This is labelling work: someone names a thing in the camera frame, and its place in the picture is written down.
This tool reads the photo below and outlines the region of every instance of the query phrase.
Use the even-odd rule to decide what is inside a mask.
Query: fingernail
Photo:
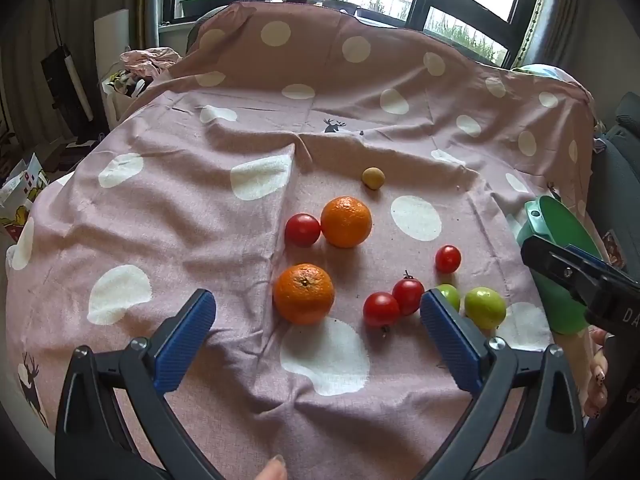
[[[602,386],[604,384],[604,372],[602,371],[602,368],[600,368],[599,366],[596,366],[596,382],[598,383],[598,386]]]
[[[271,460],[275,460],[277,462],[280,462],[284,468],[287,467],[287,463],[284,461],[284,457],[282,455],[276,455]]]
[[[603,393],[596,395],[595,405],[599,408],[604,408],[607,405],[607,396]]]

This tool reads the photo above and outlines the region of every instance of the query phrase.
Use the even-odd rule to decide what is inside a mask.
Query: pink cloth
[[[158,46],[146,50],[129,50],[120,54],[124,68],[140,77],[159,77],[164,70],[182,59],[174,49]]]
[[[427,288],[441,283],[433,258],[451,243],[462,251],[461,295],[488,286],[505,297],[498,333],[551,342],[506,216],[518,221],[553,181],[584,217],[593,128],[584,91],[471,62],[418,32],[293,4],[228,7],[170,75],[34,204],[33,237],[20,240],[8,281],[18,377],[31,384],[28,352],[51,427],[73,348],[121,349],[206,288],[218,317],[167,398],[227,479],[253,478],[277,453],[291,478],[412,478],[470,397],[438,367],[417,316],[383,338],[363,327],[362,303],[405,269]],[[360,181],[370,166],[386,174],[377,192]],[[362,245],[285,247],[292,214],[319,218],[340,195],[372,212]],[[271,305],[271,283],[302,262],[327,270],[336,289],[330,317],[308,328]]]

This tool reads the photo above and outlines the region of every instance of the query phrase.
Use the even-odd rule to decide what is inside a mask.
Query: green grass
[[[443,16],[439,21],[434,20],[431,16],[425,28],[466,46],[492,63],[500,64],[501,58],[504,58],[504,49],[496,48],[495,45],[489,43],[484,34],[480,34],[480,38],[476,38],[476,34],[472,34],[471,27],[468,25],[449,25],[446,16]]]

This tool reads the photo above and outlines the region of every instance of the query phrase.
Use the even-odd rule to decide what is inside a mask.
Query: curtain
[[[136,0],[56,0],[63,42],[71,51],[94,116],[105,125],[95,69],[94,20],[119,9],[129,9],[130,40],[135,47]],[[56,48],[47,0],[24,0],[0,41],[6,106],[22,146],[28,149],[71,136],[60,113],[51,107],[40,65]]]
[[[544,63],[562,68],[575,47],[587,0],[538,0],[514,66]]]

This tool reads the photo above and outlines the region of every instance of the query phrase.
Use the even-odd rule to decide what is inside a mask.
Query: small yellow fruit
[[[362,173],[362,181],[365,186],[375,191],[385,183],[385,174],[380,168],[367,168]]]
[[[444,299],[449,301],[457,312],[460,312],[460,294],[458,290],[453,285],[449,285],[449,283],[443,283],[436,288],[442,293]]]
[[[507,317],[507,304],[495,290],[476,286],[465,296],[465,314],[479,329],[492,330]]]

